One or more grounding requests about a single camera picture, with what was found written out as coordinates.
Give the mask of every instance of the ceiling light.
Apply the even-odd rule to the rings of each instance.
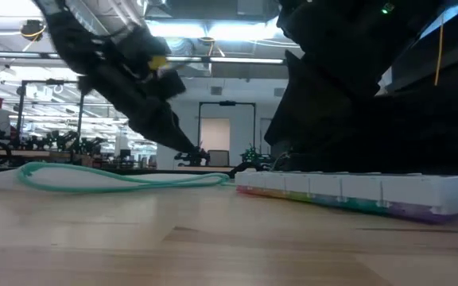
[[[218,41],[255,41],[275,38],[278,33],[281,30],[277,28],[277,18],[274,18],[267,23],[215,24],[208,36]]]
[[[201,58],[198,56],[168,56],[167,60],[170,62],[200,62]]]
[[[0,52],[0,57],[19,58],[19,59],[37,59],[40,58],[38,52]]]
[[[228,57],[212,57],[210,61],[213,63],[241,63],[241,64],[284,64],[282,59],[253,59],[253,58],[228,58]]]
[[[10,119],[18,118],[17,115],[9,115]],[[24,115],[25,120],[34,120],[34,121],[54,121],[54,120],[78,120],[78,116],[53,116],[53,115]],[[127,122],[128,118],[120,118],[118,122],[114,122],[113,118],[91,118],[83,116],[83,122],[110,122],[111,124],[115,123],[124,123]]]
[[[206,37],[206,33],[201,25],[191,23],[158,23],[151,21],[148,23],[148,28],[155,37]]]

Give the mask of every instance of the desk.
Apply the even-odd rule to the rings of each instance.
[[[6,156],[6,151],[0,150],[0,156]],[[68,159],[70,158],[70,153],[39,150],[12,150],[12,156]]]
[[[0,190],[0,285],[458,286],[458,223],[430,226],[229,187]]]
[[[175,167],[174,170],[176,171],[203,171],[203,172],[230,172],[235,167],[210,167],[210,166],[199,166],[199,167],[191,167],[191,166],[181,166]],[[254,168],[248,168],[248,171],[254,171]]]

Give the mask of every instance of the ceiling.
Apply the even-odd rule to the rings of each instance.
[[[301,50],[276,28],[274,0],[169,0],[169,7],[148,6],[146,12],[141,1],[127,1],[141,19],[146,19],[155,36],[168,41],[173,55],[206,56],[210,46],[197,39],[203,36],[217,39],[213,56],[281,59],[286,49],[301,54]],[[93,33],[113,33],[123,26],[109,0],[67,0],[67,4]],[[19,29],[30,19],[41,19],[40,10],[31,0],[0,0],[0,51],[54,52],[47,34],[33,43],[21,36]],[[191,64],[181,70],[181,75],[187,92],[177,100],[276,104],[280,102],[288,77],[283,66],[255,64]],[[19,100],[16,90],[23,79],[76,80],[76,76],[61,60],[0,58],[3,108],[13,114],[10,118],[16,122]],[[213,87],[221,92],[214,93]],[[73,85],[28,86],[24,105],[25,131],[43,135],[54,129],[77,130],[79,100],[80,94]],[[85,98],[85,103],[83,137],[105,137],[114,141],[117,133],[125,132],[136,148],[149,148],[149,142],[128,130],[126,117],[102,96],[94,92]]]

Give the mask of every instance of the ceiling pipe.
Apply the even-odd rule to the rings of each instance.
[[[142,25],[144,21],[141,20],[137,12],[134,10],[133,6],[129,3],[129,0],[121,0],[121,6],[123,6],[123,9],[130,16],[130,19],[132,19],[132,21],[134,21],[138,25]]]
[[[130,24],[130,20],[126,17],[126,15],[123,13],[123,11],[121,9],[119,9],[119,6],[116,3],[116,1],[115,0],[107,0],[107,1],[109,2],[109,5],[111,5],[111,8],[114,10],[116,15],[118,15],[118,17],[121,19],[121,21],[123,21],[123,24],[128,26]]]

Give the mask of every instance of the teal cable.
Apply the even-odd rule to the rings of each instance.
[[[33,173],[43,168],[65,168],[81,172],[90,172],[92,174],[105,176],[111,179],[120,180],[124,182],[139,183],[137,186],[131,187],[61,187],[49,184],[40,184],[33,182],[30,178]],[[107,192],[124,192],[124,191],[140,191],[150,188],[164,188],[164,187],[209,187],[215,185],[234,186],[229,184],[229,176],[221,173],[212,173],[207,175],[199,175],[192,178],[178,179],[178,180],[144,180],[135,179],[128,176],[121,176],[111,172],[105,172],[93,168],[83,166],[75,166],[70,164],[52,164],[52,163],[39,163],[32,162],[25,164],[19,168],[17,174],[18,180],[26,186],[34,187],[43,191],[59,191],[69,193],[107,193]],[[218,178],[215,182],[200,182],[207,178]]]

